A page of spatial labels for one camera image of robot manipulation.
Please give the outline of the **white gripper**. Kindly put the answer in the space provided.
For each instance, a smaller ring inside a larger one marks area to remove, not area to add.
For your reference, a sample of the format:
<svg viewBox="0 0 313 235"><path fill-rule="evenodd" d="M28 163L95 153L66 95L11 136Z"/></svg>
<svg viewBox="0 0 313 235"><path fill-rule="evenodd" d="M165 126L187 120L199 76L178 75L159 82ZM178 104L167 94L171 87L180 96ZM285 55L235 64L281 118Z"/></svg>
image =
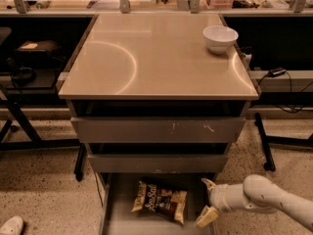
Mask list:
<svg viewBox="0 0 313 235"><path fill-rule="evenodd" d="M213 181L203 178L201 180L209 194L209 202L212 207L205 206L201 214L196 219L196 226L204 228L213 222L219 212L234 212L244 208L244 190L242 184L219 184L216 185Z"/></svg>

